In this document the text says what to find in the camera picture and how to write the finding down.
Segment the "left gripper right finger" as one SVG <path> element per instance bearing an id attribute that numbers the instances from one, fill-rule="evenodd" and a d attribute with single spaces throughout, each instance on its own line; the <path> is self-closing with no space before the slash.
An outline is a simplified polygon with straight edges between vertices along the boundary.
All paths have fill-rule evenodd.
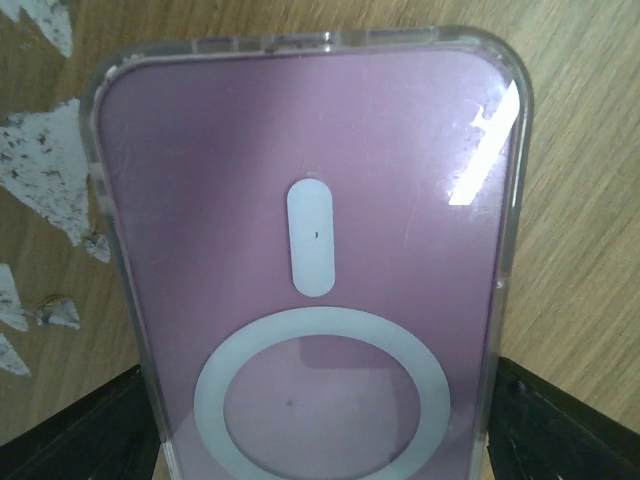
<path id="1" fill-rule="evenodd" d="M 497 479 L 637 479 L 639 434 L 510 359 L 498 361 L 488 423 Z"/>

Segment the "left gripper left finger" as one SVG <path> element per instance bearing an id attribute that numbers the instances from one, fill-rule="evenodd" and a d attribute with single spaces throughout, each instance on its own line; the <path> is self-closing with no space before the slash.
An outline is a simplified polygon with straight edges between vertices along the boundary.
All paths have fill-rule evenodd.
<path id="1" fill-rule="evenodd" d="M 150 479 L 160 448 L 136 365 L 1 446 L 3 479 Z"/>

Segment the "purple phone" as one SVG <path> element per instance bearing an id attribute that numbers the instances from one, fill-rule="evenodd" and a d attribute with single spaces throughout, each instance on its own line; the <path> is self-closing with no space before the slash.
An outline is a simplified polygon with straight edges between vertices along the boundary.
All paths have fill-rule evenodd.
<path id="1" fill-rule="evenodd" d="M 174 479 L 477 479 L 532 123 L 501 38 L 154 42 L 80 131 Z"/>

